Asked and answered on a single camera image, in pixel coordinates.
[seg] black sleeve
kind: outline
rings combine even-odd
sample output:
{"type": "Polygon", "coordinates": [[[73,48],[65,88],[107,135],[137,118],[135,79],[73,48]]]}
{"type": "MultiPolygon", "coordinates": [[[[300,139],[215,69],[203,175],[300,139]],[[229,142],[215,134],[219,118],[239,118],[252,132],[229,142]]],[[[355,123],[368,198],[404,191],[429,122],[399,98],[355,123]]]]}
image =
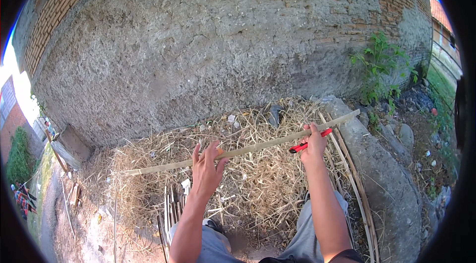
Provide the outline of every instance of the black sleeve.
{"type": "Polygon", "coordinates": [[[351,263],[351,262],[364,263],[364,261],[362,261],[362,259],[360,258],[359,254],[353,249],[342,251],[339,254],[335,255],[334,258],[330,259],[329,261],[329,263],[351,263]]]}

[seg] gray pants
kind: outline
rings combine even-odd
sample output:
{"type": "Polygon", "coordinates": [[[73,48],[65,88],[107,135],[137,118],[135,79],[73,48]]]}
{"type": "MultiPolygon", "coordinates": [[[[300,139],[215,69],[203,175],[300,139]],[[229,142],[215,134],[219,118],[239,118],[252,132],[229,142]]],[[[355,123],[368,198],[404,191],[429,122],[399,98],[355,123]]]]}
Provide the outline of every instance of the gray pants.
{"type": "MultiPolygon", "coordinates": [[[[339,201],[342,210],[347,215],[348,203],[344,200],[341,194],[334,191],[336,198],[339,201]]],[[[308,200],[301,209],[299,218],[296,224],[296,234],[291,242],[288,244],[283,253],[277,259],[288,259],[293,255],[295,259],[305,259],[310,262],[323,263],[319,242],[316,239],[314,232],[314,225],[312,223],[311,201],[308,200]]],[[[170,241],[173,239],[175,230],[178,224],[175,224],[169,232],[170,241]]],[[[200,251],[198,263],[242,263],[243,261],[236,259],[230,254],[230,242],[223,234],[207,227],[202,226],[202,250],[200,251]]]]}

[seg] red utility knife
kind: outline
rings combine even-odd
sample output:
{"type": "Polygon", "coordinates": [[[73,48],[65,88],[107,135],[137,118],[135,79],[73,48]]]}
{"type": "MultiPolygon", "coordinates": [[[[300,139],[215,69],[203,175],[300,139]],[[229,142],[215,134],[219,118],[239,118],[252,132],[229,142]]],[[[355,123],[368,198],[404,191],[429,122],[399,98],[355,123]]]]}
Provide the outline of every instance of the red utility knife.
{"type": "MultiPolygon", "coordinates": [[[[323,132],[321,133],[321,136],[322,136],[322,137],[325,137],[325,136],[329,135],[331,132],[332,132],[332,129],[329,128],[329,129],[323,131],[323,132]]],[[[305,149],[306,147],[307,147],[307,143],[301,143],[301,144],[298,145],[298,146],[293,146],[293,147],[289,148],[289,152],[290,152],[290,153],[297,153],[298,151],[303,150],[303,149],[305,149]]]]}

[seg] forearm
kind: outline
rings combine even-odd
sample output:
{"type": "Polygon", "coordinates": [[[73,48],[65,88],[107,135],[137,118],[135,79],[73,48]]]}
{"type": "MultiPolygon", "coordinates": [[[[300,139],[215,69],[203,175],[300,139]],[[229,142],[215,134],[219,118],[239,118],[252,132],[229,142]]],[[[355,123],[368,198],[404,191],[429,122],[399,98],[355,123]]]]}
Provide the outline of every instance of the forearm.
{"type": "Polygon", "coordinates": [[[208,200],[192,190],[170,246],[170,262],[195,262],[202,247],[202,218],[208,200]]]}
{"type": "Polygon", "coordinates": [[[330,184],[323,159],[306,169],[311,197],[312,221],[324,262],[350,249],[344,212],[330,184]]]}

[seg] shoe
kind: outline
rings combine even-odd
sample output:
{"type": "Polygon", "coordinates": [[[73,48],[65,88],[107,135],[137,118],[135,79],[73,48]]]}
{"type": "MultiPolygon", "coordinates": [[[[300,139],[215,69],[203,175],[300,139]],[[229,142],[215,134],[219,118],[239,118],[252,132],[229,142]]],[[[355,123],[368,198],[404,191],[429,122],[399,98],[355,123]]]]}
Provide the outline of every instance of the shoe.
{"type": "Polygon", "coordinates": [[[220,228],[218,228],[218,225],[211,219],[203,219],[202,225],[207,226],[208,228],[211,228],[223,234],[223,231],[220,228]]]}

